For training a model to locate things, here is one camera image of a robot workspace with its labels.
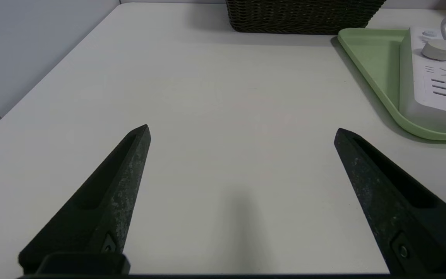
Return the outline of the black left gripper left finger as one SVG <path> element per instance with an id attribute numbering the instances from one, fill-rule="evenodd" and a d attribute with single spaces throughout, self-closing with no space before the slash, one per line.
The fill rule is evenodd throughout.
<path id="1" fill-rule="evenodd" d="M 151 135 L 131 130 L 18 255 L 25 276 L 118 276 Z"/>

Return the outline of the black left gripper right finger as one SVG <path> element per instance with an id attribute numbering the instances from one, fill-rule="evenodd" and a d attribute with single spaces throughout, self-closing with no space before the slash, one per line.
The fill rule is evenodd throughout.
<path id="1" fill-rule="evenodd" d="M 334 146 L 394 276 L 446 276 L 446 203 L 358 134 Z"/>

